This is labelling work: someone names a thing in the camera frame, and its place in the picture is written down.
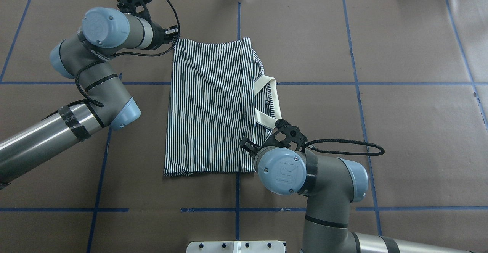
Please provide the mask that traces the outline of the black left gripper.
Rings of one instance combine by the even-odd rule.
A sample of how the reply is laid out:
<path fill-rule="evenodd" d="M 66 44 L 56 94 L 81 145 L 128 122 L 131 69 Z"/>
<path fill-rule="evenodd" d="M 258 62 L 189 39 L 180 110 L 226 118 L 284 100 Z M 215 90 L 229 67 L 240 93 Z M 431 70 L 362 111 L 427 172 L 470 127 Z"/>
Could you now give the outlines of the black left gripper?
<path fill-rule="evenodd" d="M 120 12 L 137 17 L 143 27 L 143 39 L 136 49 L 158 49 L 162 45 L 171 44 L 169 49 L 176 46 L 180 38 L 180 21 L 177 11 L 170 0 L 165 0 L 173 11 L 176 25 L 163 28 L 155 23 L 148 10 L 148 4 L 152 0 L 117 0 L 117 8 Z"/>

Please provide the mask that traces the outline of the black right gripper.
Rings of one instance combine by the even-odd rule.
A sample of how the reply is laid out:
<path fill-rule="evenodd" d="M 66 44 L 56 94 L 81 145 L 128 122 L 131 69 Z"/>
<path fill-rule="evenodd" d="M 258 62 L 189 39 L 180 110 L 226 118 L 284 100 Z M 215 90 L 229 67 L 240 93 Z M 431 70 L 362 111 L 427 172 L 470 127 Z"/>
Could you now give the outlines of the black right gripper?
<path fill-rule="evenodd" d="M 258 145 L 252 142 L 249 138 L 243 137 L 239 142 L 239 146 L 250 154 L 251 157 L 255 157 L 258 152 L 265 147 L 277 147 L 292 149 L 292 145 L 295 145 L 294 151 L 305 152 L 305 144 L 307 143 L 307 137 L 303 135 L 297 126 L 292 126 L 284 119 L 279 119 L 275 123 L 275 128 L 272 134 L 263 142 Z"/>

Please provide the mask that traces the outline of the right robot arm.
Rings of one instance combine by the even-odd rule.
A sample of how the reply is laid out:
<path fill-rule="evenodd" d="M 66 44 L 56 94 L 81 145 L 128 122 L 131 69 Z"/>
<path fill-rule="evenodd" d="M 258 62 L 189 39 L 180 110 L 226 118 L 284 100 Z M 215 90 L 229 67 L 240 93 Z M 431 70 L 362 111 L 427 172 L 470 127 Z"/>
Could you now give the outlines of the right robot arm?
<path fill-rule="evenodd" d="M 297 126 L 279 119 L 273 133 L 261 145 L 243 137 L 239 145 L 252 157 L 262 184 L 279 195 L 307 197 L 302 253 L 457 253 L 455 248 L 409 242 L 348 229 L 352 203 L 362 201 L 368 190 L 368 174 L 361 164 L 314 147 L 321 142 L 375 144 L 344 139 L 309 141 Z"/>

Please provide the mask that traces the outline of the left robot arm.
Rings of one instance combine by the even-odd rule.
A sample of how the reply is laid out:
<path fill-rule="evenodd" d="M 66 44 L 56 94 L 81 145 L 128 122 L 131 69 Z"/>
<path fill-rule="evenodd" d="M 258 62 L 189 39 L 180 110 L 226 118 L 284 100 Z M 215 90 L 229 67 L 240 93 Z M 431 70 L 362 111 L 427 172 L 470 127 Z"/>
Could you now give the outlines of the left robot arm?
<path fill-rule="evenodd" d="M 88 10 L 77 32 L 50 53 L 52 67 L 73 81 L 80 98 L 1 142 L 1 189 L 97 132 L 139 119 L 141 109 L 110 62 L 165 55 L 180 34 L 170 0 L 117 0 L 116 8 Z"/>

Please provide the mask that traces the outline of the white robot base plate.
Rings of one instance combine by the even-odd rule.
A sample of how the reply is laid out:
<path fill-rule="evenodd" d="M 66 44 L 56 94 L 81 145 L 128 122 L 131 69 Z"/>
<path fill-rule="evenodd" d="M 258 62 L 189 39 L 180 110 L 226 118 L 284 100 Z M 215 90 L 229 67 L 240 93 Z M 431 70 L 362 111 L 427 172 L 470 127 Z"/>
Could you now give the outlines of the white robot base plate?
<path fill-rule="evenodd" d="M 187 253 L 286 253 L 286 242 L 278 240 L 194 241 Z"/>

